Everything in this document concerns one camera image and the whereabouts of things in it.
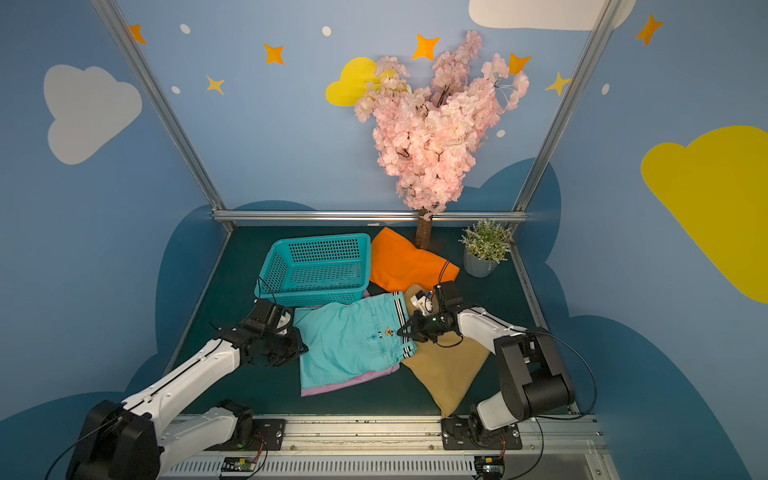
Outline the teal plastic basket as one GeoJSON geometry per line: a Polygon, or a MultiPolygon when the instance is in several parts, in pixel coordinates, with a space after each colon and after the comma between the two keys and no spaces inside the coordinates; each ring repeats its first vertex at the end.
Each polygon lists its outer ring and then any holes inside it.
{"type": "Polygon", "coordinates": [[[254,294],[286,307],[349,304],[363,298],[371,275],[364,233],[283,239],[267,253],[254,294]]]}

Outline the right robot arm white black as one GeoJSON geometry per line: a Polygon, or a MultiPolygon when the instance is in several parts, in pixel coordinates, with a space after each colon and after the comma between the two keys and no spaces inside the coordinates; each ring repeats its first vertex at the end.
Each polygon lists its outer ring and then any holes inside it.
{"type": "Polygon", "coordinates": [[[520,449],[519,422],[575,400],[556,338],[548,330],[513,325],[482,307],[466,305],[453,281],[430,292],[414,285],[404,297],[408,318],[398,330],[400,337],[439,351],[476,343],[497,361],[499,392],[472,406],[466,419],[443,422],[445,449],[520,449]]]}

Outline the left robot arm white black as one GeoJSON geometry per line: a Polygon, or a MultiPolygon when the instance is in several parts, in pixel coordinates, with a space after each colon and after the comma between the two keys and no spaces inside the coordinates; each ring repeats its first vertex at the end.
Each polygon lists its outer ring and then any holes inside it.
{"type": "Polygon", "coordinates": [[[156,479],[214,446],[264,451],[251,408],[223,401],[182,422],[200,395],[254,357],[281,366],[308,352],[295,310],[258,299],[239,323],[218,330],[197,353],[144,390],[102,401],[84,420],[66,470],[68,479],[156,479]]]}

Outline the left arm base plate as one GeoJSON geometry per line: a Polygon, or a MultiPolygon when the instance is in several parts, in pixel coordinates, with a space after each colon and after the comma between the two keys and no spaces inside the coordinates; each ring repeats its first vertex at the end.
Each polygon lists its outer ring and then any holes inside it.
{"type": "Polygon", "coordinates": [[[286,424],[285,419],[277,418],[252,418],[250,425],[239,422],[230,439],[207,448],[207,451],[279,451],[286,424]]]}

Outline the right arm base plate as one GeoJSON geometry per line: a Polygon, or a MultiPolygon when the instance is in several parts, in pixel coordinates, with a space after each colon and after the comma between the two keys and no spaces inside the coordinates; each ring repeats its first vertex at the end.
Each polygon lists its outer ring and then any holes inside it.
{"type": "Polygon", "coordinates": [[[440,421],[444,450],[521,450],[517,424],[486,429],[476,416],[450,416],[440,421]]]}

